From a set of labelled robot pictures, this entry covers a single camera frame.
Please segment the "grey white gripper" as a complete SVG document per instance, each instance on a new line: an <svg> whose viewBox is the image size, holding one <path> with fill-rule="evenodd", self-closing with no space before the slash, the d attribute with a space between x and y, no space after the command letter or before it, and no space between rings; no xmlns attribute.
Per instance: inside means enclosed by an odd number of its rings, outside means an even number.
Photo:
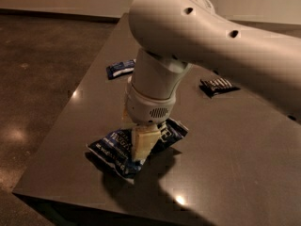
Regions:
<svg viewBox="0 0 301 226"><path fill-rule="evenodd" d="M145 160L161 132L156 124L165 121L176 103L176 94L168 99L152 99L139 93L133 86L132 77L127 79L124 98L125 107L121 116L121 128L132 129L132 160Z"/></svg>

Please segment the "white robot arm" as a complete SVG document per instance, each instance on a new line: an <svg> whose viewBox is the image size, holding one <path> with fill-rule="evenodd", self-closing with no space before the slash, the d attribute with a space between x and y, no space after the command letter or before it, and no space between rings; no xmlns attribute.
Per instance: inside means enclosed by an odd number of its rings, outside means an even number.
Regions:
<svg viewBox="0 0 301 226"><path fill-rule="evenodd" d="M158 125L169 117L191 65L216 71L301 119L300 39L230 22L209 0L134 0L129 26L140 45L125 90L135 125L133 160L145 160L158 141Z"/></svg>

